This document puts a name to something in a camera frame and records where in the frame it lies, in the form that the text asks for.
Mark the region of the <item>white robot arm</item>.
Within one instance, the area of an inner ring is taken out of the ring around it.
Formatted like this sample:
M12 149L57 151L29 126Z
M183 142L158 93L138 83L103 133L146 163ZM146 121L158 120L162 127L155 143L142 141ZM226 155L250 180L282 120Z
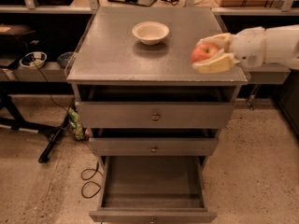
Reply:
M192 68L200 74L226 72L278 63L297 69L299 25L254 27L237 34L224 33L200 39L192 51Z

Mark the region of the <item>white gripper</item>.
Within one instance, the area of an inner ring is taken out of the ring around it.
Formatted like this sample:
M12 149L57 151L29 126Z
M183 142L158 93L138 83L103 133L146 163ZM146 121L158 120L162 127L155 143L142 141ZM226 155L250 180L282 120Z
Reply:
M231 35L223 33L200 39L196 45L211 43L219 49L232 53L223 53L212 59L196 62L192 68L200 74L216 74L230 70L239 63L241 67L259 67L264 61L265 29L255 27L244 29Z

